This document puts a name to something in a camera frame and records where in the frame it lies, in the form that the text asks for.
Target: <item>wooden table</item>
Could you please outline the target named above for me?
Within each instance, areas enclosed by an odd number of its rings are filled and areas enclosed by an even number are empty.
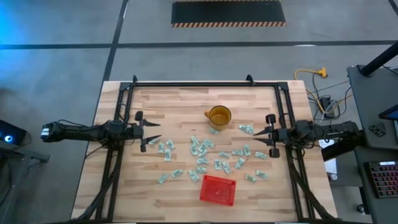
[[[303,81],[288,81],[296,119],[311,119],[312,114]],[[95,123],[102,124],[113,118],[120,82],[105,82],[98,104]],[[293,222],[297,221],[285,150],[279,146],[280,158],[260,160],[248,157],[241,170],[232,168],[230,175],[214,170],[214,159],[221,151],[242,149],[248,144],[254,151],[268,153],[269,147],[252,140],[238,129],[240,124],[254,125],[255,132],[266,126],[265,115],[278,114],[275,93],[269,87],[144,87],[134,89],[131,118],[136,111],[159,127],[145,128],[146,136],[161,134],[161,141],[171,139],[176,146],[172,162],[165,162],[157,153],[157,145],[147,146],[141,153],[139,141],[126,146],[116,199],[115,222]],[[216,105],[227,106],[232,112],[229,129],[212,135],[203,112]],[[208,174],[236,180],[233,207],[199,200],[201,182],[193,183],[187,171],[196,168],[196,159],[190,154],[190,136],[199,141],[211,139],[215,148],[206,156],[210,160]],[[88,153],[99,144],[90,143]],[[72,217],[79,216],[98,193],[103,173],[106,150],[92,154],[84,163]],[[229,159],[234,167],[238,157]],[[321,204],[334,216],[328,178],[319,148],[307,149],[305,165],[310,188]],[[160,185],[157,179],[165,172],[183,169],[184,174]],[[245,174],[254,175],[260,169],[268,173],[267,181],[251,183]],[[303,209],[303,195],[300,196]]]

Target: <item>concrete floor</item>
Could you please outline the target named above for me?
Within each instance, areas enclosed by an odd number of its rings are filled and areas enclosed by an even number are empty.
[[[1,1],[0,45],[111,44],[122,0]],[[394,40],[398,17],[387,0],[283,0],[287,27],[173,29],[171,0],[130,0],[119,43],[223,41]],[[388,45],[323,47],[223,47],[118,49],[110,80],[290,80],[296,69],[326,67],[318,88],[348,80],[346,67],[365,64]],[[13,223],[68,220],[80,178],[86,142],[44,144],[43,124],[68,119],[91,125],[109,56],[105,49],[0,50],[0,119],[28,130],[29,146],[51,155],[32,169],[19,193]],[[397,65],[392,60],[389,65]],[[313,89],[311,74],[300,74]],[[348,83],[322,95],[338,97]],[[336,123],[359,124],[352,98]],[[361,216],[358,188],[332,187],[339,217]]]

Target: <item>red basket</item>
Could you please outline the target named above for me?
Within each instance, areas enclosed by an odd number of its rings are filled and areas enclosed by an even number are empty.
[[[235,180],[205,175],[201,185],[200,200],[233,206],[235,187]]]

